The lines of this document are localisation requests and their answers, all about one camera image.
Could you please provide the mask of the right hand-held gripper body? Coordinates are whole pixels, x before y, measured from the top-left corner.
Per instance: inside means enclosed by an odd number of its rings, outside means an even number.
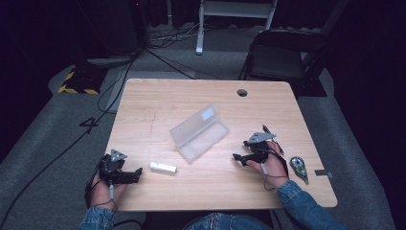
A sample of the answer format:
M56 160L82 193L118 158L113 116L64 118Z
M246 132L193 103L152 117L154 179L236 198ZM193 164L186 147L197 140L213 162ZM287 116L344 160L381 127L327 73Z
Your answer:
M247 141L243 142L244 146L254 155L255 159L253 161L262 163L268 158L271 150L267 145L267 140L272 137L272 134L256 132Z

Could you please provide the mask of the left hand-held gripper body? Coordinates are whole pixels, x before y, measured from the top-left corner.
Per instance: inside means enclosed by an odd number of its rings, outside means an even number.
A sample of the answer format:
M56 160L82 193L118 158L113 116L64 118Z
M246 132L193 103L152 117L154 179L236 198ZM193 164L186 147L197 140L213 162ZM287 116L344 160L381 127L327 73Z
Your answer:
M99 176L104 182L112 184L130 184L134 172L123 172L122 167L127 155L115 149L110 154L106 154L99 165Z

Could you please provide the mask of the dark grey pen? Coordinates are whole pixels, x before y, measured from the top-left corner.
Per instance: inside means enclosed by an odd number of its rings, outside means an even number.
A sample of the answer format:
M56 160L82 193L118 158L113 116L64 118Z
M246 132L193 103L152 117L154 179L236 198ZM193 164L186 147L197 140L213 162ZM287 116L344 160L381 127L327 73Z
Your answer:
M280 155L284 156L284 151L283 151L281 145L279 144L279 142L278 142L277 139L276 139L276 134L274 134L273 132L271 132L271 131L269 130L269 128L268 128L266 125L262 125L262 130L263 130L265 133L268 133L268 134L272 134L272 135L273 135L273 137L271 138L271 140L278 146L278 148L279 148L279 150L280 150Z

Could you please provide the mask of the grey green correction tape dispenser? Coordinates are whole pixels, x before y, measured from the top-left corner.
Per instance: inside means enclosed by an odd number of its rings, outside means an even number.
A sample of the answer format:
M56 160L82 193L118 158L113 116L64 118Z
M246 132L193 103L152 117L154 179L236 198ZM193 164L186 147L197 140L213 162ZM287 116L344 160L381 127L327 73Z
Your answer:
M308 175L305 167L305 161L299 157L299 156L294 156L290 159L289 162L290 166L294 170L294 173L301 178L301 180L308 185L309 180L308 180Z

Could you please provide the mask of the clear plastic pencil case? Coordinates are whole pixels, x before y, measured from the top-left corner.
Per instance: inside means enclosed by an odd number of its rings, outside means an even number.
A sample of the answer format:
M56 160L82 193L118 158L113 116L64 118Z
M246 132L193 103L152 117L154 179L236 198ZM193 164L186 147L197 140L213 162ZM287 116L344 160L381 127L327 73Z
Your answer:
M213 104L208 104L169 131L175 146L188 162L200 157L229 132Z

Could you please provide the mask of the person's right hand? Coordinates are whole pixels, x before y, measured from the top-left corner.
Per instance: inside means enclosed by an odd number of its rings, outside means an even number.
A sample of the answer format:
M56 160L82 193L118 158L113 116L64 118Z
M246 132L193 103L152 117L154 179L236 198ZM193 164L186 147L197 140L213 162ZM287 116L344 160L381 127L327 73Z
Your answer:
M289 180L287 173L284 170L282 162L279 160L280 150L278 146L272 142L267 142L271 152L264 163L249 161L249 167L255 169L264 179L264 188L268 191L279 189L281 185Z

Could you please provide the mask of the person's left hand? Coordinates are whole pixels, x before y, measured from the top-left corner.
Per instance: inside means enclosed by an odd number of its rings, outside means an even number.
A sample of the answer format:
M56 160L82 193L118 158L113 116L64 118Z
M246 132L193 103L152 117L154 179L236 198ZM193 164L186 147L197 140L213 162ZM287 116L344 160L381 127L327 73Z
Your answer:
M101 207L116 212L118 210L118 203L126 189L126 184L117 185L113 188L113 198L110 198L110 187L96 174L92 181L90 206Z

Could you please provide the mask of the white eraser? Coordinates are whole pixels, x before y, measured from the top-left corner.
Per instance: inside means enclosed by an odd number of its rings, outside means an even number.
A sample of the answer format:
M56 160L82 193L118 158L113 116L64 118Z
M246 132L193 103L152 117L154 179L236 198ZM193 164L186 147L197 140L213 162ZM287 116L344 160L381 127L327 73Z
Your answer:
M158 173L166 173L166 174L176 174L177 168L175 166L157 163L157 162L150 162L149 167Z

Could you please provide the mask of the person's denim lap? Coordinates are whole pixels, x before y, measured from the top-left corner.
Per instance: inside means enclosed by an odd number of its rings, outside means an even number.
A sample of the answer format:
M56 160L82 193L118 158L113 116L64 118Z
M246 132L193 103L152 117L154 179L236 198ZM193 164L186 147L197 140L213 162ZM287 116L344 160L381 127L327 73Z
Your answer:
M273 228L250 216L216 212L191 220L182 230L273 230Z

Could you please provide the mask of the black folding chair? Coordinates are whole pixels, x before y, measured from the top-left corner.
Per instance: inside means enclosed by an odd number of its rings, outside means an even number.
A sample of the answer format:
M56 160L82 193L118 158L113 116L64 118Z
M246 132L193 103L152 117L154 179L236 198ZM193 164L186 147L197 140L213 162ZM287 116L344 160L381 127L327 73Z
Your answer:
M326 47L324 34L288 29L260 32L249 46L238 79L284 81L296 98L325 97L320 75Z

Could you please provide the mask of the black yellow striped base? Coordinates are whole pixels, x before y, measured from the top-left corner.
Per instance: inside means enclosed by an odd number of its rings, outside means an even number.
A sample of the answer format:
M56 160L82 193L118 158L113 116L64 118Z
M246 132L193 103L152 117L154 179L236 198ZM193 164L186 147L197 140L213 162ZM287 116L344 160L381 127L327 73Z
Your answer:
M102 84L108 70L104 68L91 68L80 70L73 67L67 74L63 84L59 87L59 93L90 94L101 93Z

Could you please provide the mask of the white metal desk frame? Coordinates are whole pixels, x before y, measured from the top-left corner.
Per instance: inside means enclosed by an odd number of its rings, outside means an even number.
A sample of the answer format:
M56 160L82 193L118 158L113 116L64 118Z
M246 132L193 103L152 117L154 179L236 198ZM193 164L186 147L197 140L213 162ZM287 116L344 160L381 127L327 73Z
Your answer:
M203 54L204 44L204 20L206 16L248 17L265 19L264 29L269 30L278 0L270 0L269 3L253 2L226 2L225 0L200 0L199 23L195 53Z

